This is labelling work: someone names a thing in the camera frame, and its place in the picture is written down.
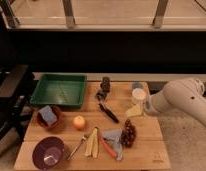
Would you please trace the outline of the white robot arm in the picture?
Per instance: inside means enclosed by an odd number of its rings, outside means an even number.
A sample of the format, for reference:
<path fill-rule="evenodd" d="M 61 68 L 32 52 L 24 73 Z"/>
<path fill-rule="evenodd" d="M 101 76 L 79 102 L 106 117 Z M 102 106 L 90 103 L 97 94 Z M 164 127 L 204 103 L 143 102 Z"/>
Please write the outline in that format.
<path fill-rule="evenodd" d="M 126 115 L 135 116 L 142 112 L 150 116 L 178 109 L 206 127 L 206 99 L 203 97 L 204 83 L 198 78 L 185 78 L 166 83 L 162 90 L 152 95 L 132 96 L 133 106 Z"/>

